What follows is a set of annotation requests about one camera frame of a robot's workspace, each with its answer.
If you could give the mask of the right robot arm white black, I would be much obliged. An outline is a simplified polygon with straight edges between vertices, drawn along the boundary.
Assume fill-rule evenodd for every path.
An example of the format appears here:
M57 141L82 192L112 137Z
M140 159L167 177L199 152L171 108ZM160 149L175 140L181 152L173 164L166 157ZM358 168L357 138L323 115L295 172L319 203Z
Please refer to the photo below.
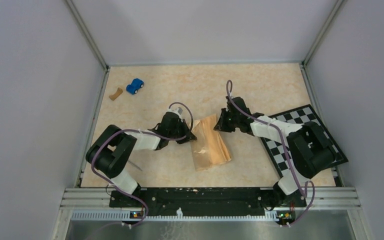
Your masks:
M289 173L273 186L273 200L279 206L287 206L294 192L319 172L327 169L337 158L330 140L317 123L287 123L262 113L252 114L241 97L226 97L214 126L219 132L240 130L248 135L277 142L283 148Z

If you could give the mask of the orange cloth napkin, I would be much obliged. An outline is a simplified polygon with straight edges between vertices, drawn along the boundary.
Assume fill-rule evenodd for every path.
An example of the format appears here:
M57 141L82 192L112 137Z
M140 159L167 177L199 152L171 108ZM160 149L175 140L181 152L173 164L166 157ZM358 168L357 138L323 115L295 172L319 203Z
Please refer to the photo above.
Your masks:
M212 114L197 120L192 128L192 133L197 139L193 140L190 146L194 168L197 172L226 164L232 160L223 138L218 131L214 130L217 121L217 115Z

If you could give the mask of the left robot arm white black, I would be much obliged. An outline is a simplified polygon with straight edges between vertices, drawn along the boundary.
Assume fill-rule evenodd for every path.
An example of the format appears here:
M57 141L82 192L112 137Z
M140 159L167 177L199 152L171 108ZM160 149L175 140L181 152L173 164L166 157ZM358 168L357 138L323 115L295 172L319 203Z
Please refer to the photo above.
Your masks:
M121 200L129 207L140 202L139 184L128 173L126 164L133 151L158 151L170 141L185 144L198 138L192 133L180 114L167 111L161 122L147 131L126 129L109 125L86 153L86 161L104 178L121 189Z

